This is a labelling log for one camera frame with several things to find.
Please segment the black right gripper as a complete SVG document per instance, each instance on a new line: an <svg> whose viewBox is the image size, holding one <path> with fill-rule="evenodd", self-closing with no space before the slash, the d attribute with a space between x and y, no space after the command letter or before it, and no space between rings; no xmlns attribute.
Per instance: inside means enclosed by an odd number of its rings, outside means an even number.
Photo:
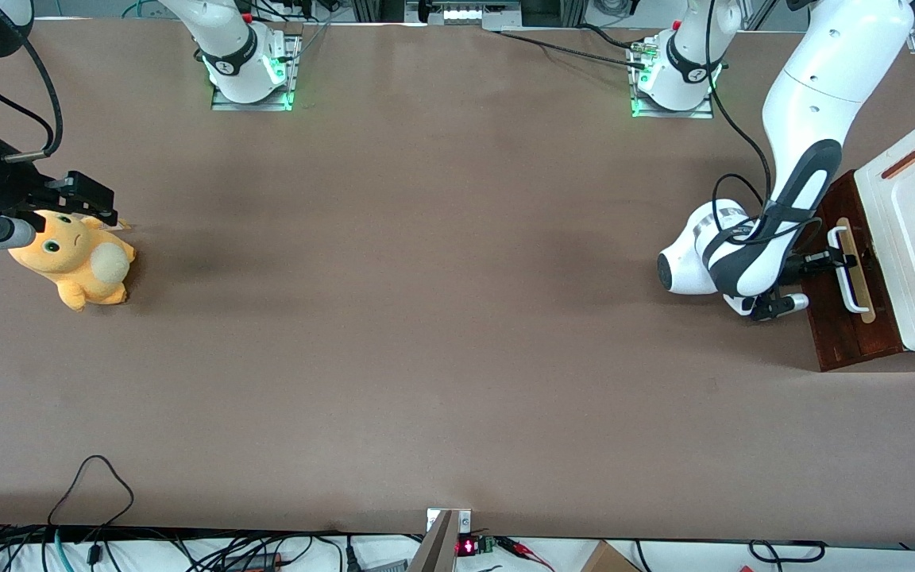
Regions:
<svg viewBox="0 0 915 572"><path fill-rule="evenodd" d="M30 162L8 163L4 156L15 148L0 140L0 216L18 211L51 210L97 218L106 226L118 224L115 192L79 171L61 179L44 176Z"/></svg>

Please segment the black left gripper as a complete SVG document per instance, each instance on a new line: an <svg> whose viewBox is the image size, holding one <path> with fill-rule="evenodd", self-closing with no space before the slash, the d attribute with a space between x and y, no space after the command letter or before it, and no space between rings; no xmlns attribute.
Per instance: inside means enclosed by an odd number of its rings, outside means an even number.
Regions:
<svg viewBox="0 0 915 572"><path fill-rule="evenodd" d="M828 247L819 253L791 253L786 257L778 281L802 281L832 269L856 268L859 260L847 256L842 247Z"/></svg>

